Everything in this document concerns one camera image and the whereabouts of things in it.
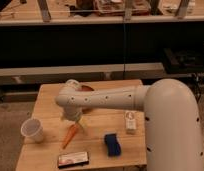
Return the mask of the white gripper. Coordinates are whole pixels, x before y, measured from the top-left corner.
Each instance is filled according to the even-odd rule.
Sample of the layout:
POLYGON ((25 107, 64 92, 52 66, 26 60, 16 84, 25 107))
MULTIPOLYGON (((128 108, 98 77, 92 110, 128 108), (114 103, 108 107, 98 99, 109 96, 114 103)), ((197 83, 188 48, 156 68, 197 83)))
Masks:
POLYGON ((82 113, 80 111, 75 113, 66 113, 63 112, 61 116, 62 120, 73 121, 76 125, 78 125, 82 130, 85 129, 85 123, 82 119, 82 113))

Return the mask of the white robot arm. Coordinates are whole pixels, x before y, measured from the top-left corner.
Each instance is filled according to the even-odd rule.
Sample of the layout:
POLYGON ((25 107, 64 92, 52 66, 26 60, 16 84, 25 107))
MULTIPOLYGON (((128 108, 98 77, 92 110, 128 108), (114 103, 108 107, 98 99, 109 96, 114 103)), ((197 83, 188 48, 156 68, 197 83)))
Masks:
POLYGON ((198 104, 191 89, 176 79, 88 92, 71 79, 55 102, 70 121, 81 118, 83 107, 142 111, 147 171, 204 171, 198 104))

